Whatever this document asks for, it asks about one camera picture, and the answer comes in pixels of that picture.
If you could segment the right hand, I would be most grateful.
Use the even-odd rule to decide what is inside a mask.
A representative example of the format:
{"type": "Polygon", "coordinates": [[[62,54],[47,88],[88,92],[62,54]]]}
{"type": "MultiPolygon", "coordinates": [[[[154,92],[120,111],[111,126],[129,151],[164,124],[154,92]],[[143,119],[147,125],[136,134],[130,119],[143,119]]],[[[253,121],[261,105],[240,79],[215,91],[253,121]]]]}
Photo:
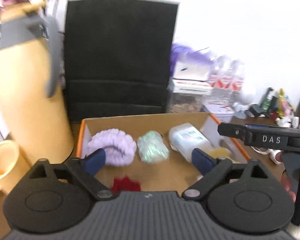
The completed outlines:
{"type": "MultiPolygon", "coordinates": [[[[282,154],[283,154],[283,152],[279,152],[276,155],[275,158],[277,161],[279,161],[279,162],[282,161],[282,158],[281,158],[282,154]]],[[[283,188],[285,189],[285,191],[287,191],[288,194],[291,196],[293,202],[295,202],[296,194],[291,190],[291,181],[290,181],[286,171],[283,171],[280,182],[281,182],[281,185],[283,186],[283,188]]]]}

